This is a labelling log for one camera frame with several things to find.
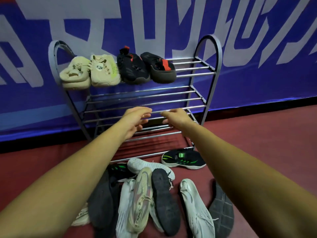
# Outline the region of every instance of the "shoe rack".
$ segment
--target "shoe rack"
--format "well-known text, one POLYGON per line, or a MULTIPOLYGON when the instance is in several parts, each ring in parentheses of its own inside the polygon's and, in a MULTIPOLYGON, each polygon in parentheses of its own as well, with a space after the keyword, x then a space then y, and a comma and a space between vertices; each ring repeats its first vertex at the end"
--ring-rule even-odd
MULTIPOLYGON (((187 111, 187 114, 197 123, 200 125, 203 125, 208 113, 208 109, 210 107, 213 94, 215 92, 216 84, 218 81, 221 65, 222 65, 222 49, 221 44, 218 38, 214 35, 206 35, 203 38, 200 39, 196 46, 196 50, 193 54, 193 57, 186 57, 186 58, 173 58, 169 59, 173 61, 173 64, 176 68, 176 72, 189 72, 189 74, 181 74, 177 75, 177 78, 189 78, 188 85, 185 86, 176 86, 176 87, 164 87, 164 88, 152 88, 152 89, 145 89, 145 90, 137 90, 137 91, 131 91, 131 92, 121 92, 121 93, 104 93, 104 94, 97 94, 92 95, 89 89, 86 89, 84 91, 85 95, 87 96, 85 101, 85 108, 84 111, 79 112, 77 108, 74 105, 74 101, 69 93, 69 91, 64 90, 61 85, 61 80, 59 78, 59 71, 57 69, 57 59, 56 54, 58 48, 64 49, 72 58, 75 57, 73 51, 71 48, 63 41, 55 40, 52 41, 49 45, 49 63, 50 68, 53 74, 53 77, 55 79, 55 82, 57 85, 61 88, 61 92, 64 95, 65 101, 67 105, 69 106, 75 120, 77 121, 79 127, 81 128, 82 132, 84 133, 87 140, 91 141, 94 138, 96 138, 101 132, 104 132, 107 128, 109 128, 111 125, 115 124, 122 116, 111 116, 107 113, 111 113, 113 111, 124 111, 128 108, 133 108, 134 106, 122 106, 120 104, 115 105, 108 105, 109 103, 112 103, 112 101, 120 100, 120 101, 130 101, 130 100, 137 100, 138 104, 136 106, 146 106, 153 108, 155 105, 161 105, 161 104, 174 104, 174 103, 184 103, 184 107, 182 107, 184 110, 187 111), (216 50, 216 66, 212 67, 205 61, 203 61, 201 58, 198 57, 198 54, 201 51, 201 48, 204 47, 206 41, 211 41, 216 50), (194 79, 199 78, 200 76, 210 76, 210 87, 208 91, 208 95, 206 97, 203 97, 197 89, 194 87, 194 79), (186 98, 182 99, 175 99, 178 95, 185 95, 186 98), (149 102, 146 101, 148 99, 155 98, 155 102, 149 102), (191 101, 200 101, 200 105, 190 105, 191 101), (192 113, 192 110, 197 108, 203 108, 203 112, 201 113, 198 120, 195 118, 195 116, 192 113), (95 127, 94 134, 89 134, 88 128, 89 127, 95 127)), ((154 111, 153 114, 158 114, 164 110, 154 111)), ((149 120, 155 120, 155 119, 162 119, 162 117, 151 117, 149 120)), ((134 136, 126 140, 125 142, 134 142, 137 140, 145 140, 145 139, 151 139, 159 136, 167 136, 167 135, 174 135, 179 134, 180 131, 175 131, 173 128, 170 128, 168 125, 156 125, 152 127, 143 128, 140 132, 136 132, 134 136), (146 137, 140 137, 139 135, 143 134, 149 134, 146 137)), ((189 147, 190 149, 195 149, 194 143, 191 143, 189 147)), ((166 151, 158 152, 158 153, 149 153, 141 156, 135 156, 130 158, 125 158, 121 160, 115 160, 112 162, 123 162, 127 161, 131 158, 147 158, 150 156, 156 156, 163 154, 166 151)))

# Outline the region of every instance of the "floor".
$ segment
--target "floor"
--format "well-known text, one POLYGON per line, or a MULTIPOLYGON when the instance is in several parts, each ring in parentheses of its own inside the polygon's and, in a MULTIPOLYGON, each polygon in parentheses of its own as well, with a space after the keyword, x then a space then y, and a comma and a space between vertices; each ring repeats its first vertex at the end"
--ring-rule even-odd
MULTIPOLYGON (((257 157, 277 169, 308 191, 317 195, 317 106, 288 109, 226 120, 206 122, 204 125, 220 138, 257 157)), ((56 164, 82 148, 86 142, 55 145, 0 155, 0 210, 27 188, 34 180, 56 164)), ((125 143, 115 159, 141 155, 151 150, 160 152, 186 146, 181 135, 125 143)), ((159 162, 159 157, 146 161, 159 162)), ((211 202, 213 176, 207 167, 200 170, 173 168, 176 179, 173 196, 180 202, 177 186, 184 178, 192 179, 206 206, 211 202)), ((257 237, 239 211, 234 208, 235 224, 230 237, 257 237)), ((185 237, 184 214, 176 237, 185 237)), ((65 237, 93 237, 90 225, 71 227, 65 237)), ((139 237, 164 237, 151 219, 139 237)))

